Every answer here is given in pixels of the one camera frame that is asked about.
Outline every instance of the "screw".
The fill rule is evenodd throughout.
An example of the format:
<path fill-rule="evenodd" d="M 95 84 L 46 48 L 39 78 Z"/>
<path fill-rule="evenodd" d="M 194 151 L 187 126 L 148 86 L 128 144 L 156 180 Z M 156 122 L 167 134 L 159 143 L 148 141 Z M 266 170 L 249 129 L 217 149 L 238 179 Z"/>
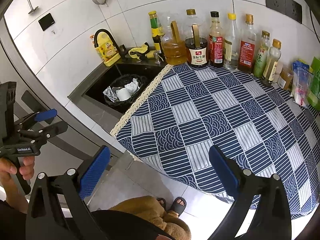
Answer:
<path fill-rule="evenodd" d="M 71 175 L 73 175 L 73 174 L 75 174 L 76 173 L 76 170 L 75 169 L 69 169 L 68 171 L 67 171 L 67 174 L 69 175 L 69 176 L 71 176 Z"/>
<path fill-rule="evenodd" d="M 248 170 L 248 169 L 244 169 L 244 170 L 243 170 L 243 174 L 246 175 L 246 176 L 250 176 L 251 173 L 252 173 L 252 172 L 251 172 L 250 170 Z"/>
<path fill-rule="evenodd" d="M 41 173 L 39 173 L 38 178 L 39 178 L 39 179 L 43 179 L 44 176 L 45 176 L 45 174 L 44 174 L 43 172 L 41 172 Z"/>
<path fill-rule="evenodd" d="M 279 176 L 278 174 L 273 174 L 273 178 L 274 178 L 275 180 L 279 180 L 279 179 L 280 179 L 280 176 Z"/>

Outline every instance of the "fuzzy brown trousers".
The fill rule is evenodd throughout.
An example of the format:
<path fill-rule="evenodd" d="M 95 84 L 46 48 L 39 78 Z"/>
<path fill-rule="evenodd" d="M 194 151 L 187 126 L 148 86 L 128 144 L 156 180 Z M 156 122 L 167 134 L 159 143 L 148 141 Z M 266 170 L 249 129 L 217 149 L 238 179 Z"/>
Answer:
<path fill-rule="evenodd" d="M 149 221 L 176 240 L 191 240 L 188 225 L 178 218 L 178 214 L 168 213 L 156 198 L 143 196 L 125 200 L 109 210 L 126 212 Z"/>

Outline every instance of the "black electrical socket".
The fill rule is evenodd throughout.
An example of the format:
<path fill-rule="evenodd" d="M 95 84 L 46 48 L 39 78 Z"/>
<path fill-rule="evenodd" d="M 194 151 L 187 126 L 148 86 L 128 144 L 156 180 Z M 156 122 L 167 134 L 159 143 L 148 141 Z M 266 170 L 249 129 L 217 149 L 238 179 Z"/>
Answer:
<path fill-rule="evenodd" d="M 285 0 L 285 15 L 302 24 L 302 6 L 294 0 Z"/>
<path fill-rule="evenodd" d="M 279 13 L 285 14 L 285 0 L 266 0 L 266 6 Z"/>

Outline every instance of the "lace trim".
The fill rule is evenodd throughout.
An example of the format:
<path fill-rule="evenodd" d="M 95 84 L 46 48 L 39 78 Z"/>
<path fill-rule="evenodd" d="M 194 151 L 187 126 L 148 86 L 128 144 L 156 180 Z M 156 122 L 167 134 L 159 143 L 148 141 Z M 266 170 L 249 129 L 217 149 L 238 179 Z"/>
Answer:
<path fill-rule="evenodd" d="M 160 73 L 151 81 L 151 83 L 146 87 L 146 89 L 142 92 L 142 94 L 137 98 L 137 100 L 130 106 L 130 108 L 125 112 L 125 114 L 121 117 L 119 122 L 114 126 L 111 130 L 110 134 L 114 137 L 117 136 L 118 132 L 124 127 L 124 125 L 131 118 L 133 113 L 147 100 L 149 95 L 155 90 L 157 85 L 161 82 L 163 76 L 167 74 L 173 65 L 167 65 L 160 71 Z"/>

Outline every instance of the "black sink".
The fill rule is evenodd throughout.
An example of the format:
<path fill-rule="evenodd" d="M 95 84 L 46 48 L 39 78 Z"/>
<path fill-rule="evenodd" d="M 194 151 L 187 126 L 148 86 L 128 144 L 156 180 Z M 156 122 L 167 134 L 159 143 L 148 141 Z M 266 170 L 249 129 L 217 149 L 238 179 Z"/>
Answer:
<path fill-rule="evenodd" d="M 103 91 L 110 86 L 110 84 L 117 78 L 126 74 L 135 74 L 138 76 L 144 76 L 147 78 L 147 85 L 160 73 L 163 66 L 151 66 L 142 64 L 115 64 L 109 70 L 107 70 L 100 78 L 98 78 L 95 83 L 89 88 L 85 93 L 90 98 L 108 106 L 117 112 L 124 114 L 130 107 L 130 105 L 125 107 L 110 106 L 106 103 Z M 137 98 L 143 90 L 140 90 L 138 94 L 135 95 Z"/>

